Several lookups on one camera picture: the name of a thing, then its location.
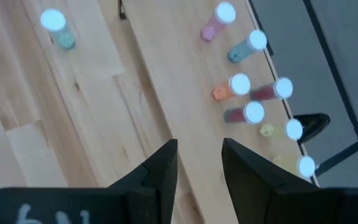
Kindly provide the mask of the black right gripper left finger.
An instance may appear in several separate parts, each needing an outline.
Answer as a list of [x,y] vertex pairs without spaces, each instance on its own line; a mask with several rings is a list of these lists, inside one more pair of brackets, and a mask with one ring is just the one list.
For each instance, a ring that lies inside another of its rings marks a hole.
[[114,223],[166,223],[172,220],[178,179],[178,141],[168,140],[133,171],[109,186]]

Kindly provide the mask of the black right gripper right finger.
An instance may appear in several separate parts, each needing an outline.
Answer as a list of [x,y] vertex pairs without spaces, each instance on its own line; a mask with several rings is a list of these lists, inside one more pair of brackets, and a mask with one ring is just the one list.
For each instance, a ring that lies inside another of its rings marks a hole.
[[319,188],[231,138],[221,155],[239,223],[358,224],[358,188]]

